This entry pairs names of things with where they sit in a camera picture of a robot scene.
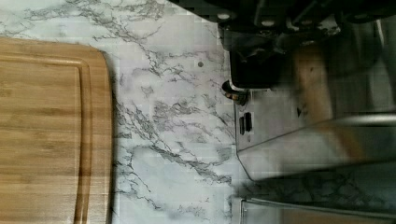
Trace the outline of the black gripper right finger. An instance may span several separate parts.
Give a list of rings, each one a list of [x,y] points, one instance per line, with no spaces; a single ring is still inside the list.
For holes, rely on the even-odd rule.
[[[287,53],[299,47],[318,43],[340,32],[341,28],[335,17],[328,17],[319,23],[305,21],[299,26],[294,25],[291,19],[287,18],[285,30],[276,38],[276,51]]]

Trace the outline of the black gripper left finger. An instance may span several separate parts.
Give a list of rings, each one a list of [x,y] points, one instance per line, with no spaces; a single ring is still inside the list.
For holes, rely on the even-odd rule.
[[[272,31],[247,23],[218,25],[223,48],[230,53],[231,82],[239,89],[266,89],[278,80],[280,54],[274,51]]]

